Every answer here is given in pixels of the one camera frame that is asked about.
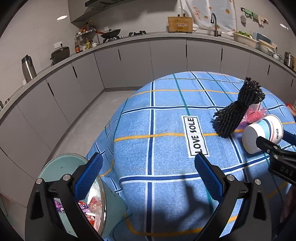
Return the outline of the person's hand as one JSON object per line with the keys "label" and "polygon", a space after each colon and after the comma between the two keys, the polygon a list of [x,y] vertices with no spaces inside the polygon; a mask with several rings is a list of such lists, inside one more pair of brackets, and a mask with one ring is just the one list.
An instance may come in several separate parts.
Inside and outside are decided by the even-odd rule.
{"label": "person's hand", "polygon": [[290,189],[286,195],[286,199],[283,205],[283,210],[280,216],[280,223],[282,223],[291,213],[295,210],[295,200],[296,200],[296,190],[295,186],[290,186]]}

